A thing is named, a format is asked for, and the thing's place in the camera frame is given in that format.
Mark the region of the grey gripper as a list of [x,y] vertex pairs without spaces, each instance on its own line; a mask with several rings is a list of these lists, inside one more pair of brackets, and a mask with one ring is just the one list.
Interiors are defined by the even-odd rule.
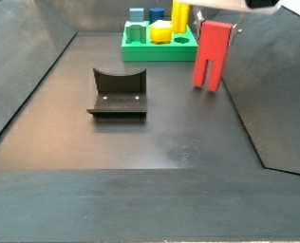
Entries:
[[[272,14],[280,7],[283,0],[177,0],[182,4],[189,4],[193,6],[200,6],[212,9],[225,9],[241,12],[257,12],[264,14]],[[194,10],[194,22],[196,28],[200,30],[201,24],[205,21],[202,15],[202,10]],[[231,42],[235,41],[235,38],[241,30],[241,25],[244,22],[244,13],[240,15],[237,22],[232,27]]]

